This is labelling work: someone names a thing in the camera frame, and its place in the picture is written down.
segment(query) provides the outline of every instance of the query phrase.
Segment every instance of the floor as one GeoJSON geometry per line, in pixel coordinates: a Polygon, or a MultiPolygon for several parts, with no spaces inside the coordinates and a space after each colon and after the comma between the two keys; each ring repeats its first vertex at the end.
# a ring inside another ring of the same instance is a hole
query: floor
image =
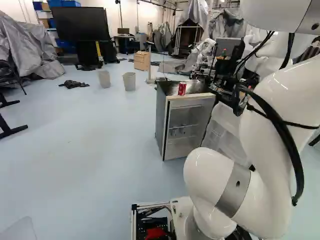
{"type": "MultiPolygon", "coordinates": [[[[163,59],[153,54],[151,60],[163,59]]],[[[29,216],[37,240],[129,239],[131,204],[187,195],[184,159],[161,160],[156,91],[145,83],[147,72],[126,60],[107,64],[111,87],[102,89],[97,71],[65,69],[60,78],[27,86],[27,96],[19,89],[6,93],[21,103],[1,114],[11,127],[29,128],[0,141],[0,232],[29,216]],[[136,91],[125,92],[125,72],[136,72],[136,91]],[[65,80],[90,87],[58,87],[65,80]]],[[[152,75],[163,76],[157,69],[152,75]]],[[[283,239],[319,235],[320,151],[307,146],[302,161],[305,192],[283,239]]]]}

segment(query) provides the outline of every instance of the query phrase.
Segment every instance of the robotic arm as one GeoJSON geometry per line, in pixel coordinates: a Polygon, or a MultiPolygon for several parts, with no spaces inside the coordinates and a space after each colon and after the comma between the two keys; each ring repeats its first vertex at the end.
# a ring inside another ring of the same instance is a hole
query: robotic arm
{"type": "MultiPolygon", "coordinates": [[[[280,31],[277,39],[257,52],[258,57],[272,56],[281,60],[276,67],[268,68],[269,73],[265,75],[269,75],[257,85],[254,93],[285,121],[319,126],[317,69],[320,56],[277,69],[287,52],[288,32],[297,33],[291,57],[301,54],[315,37],[313,35],[320,35],[320,1],[241,0],[241,10],[249,24],[280,31]]],[[[264,112],[253,99],[249,104],[264,112]]],[[[287,127],[299,152],[315,131],[287,127]]],[[[187,157],[184,180],[194,205],[195,224],[207,238],[214,240],[230,235],[237,224],[259,238],[280,238],[288,229],[293,210],[293,167],[288,151],[272,122],[248,109],[241,115],[239,135],[255,172],[204,147],[195,149],[187,157]]]]}

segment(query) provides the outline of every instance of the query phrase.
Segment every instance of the tv screen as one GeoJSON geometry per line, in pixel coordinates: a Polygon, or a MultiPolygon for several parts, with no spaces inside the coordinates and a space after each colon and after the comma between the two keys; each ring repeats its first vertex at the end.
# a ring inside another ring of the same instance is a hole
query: tv screen
{"type": "Polygon", "coordinates": [[[58,36],[67,41],[110,40],[103,7],[52,7],[58,36]]]}

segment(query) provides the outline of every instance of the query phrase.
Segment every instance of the red component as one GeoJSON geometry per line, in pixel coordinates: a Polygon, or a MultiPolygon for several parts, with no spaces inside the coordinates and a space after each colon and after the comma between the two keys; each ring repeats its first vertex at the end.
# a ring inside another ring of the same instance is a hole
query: red component
{"type": "Polygon", "coordinates": [[[160,237],[167,235],[165,231],[160,227],[147,229],[146,233],[147,233],[147,236],[145,240],[158,239],[160,237]]]}
{"type": "Polygon", "coordinates": [[[181,81],[179,83],[178,95],[184,96],[186,94],[186,90],[187,90],[187,83],[185,81],[181,81]]]}

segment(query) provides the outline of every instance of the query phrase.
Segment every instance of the wastebasket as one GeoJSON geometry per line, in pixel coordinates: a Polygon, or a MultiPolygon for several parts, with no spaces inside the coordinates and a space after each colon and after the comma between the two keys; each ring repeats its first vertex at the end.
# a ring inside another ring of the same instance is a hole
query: wastebasket
{"type": "Polygon", "coordinates": [[[126,72],[122,75],[124,88],[126,91],[136,90],[136,73],[135,72],[126,72]]]}
{"type": "Polygon", "coordinates": [[[98,71],[99,76],[99,82],[101,87],[104,89],[110,88],[111,82],[110,82],[110,74],[108,71],[98,71]]]}

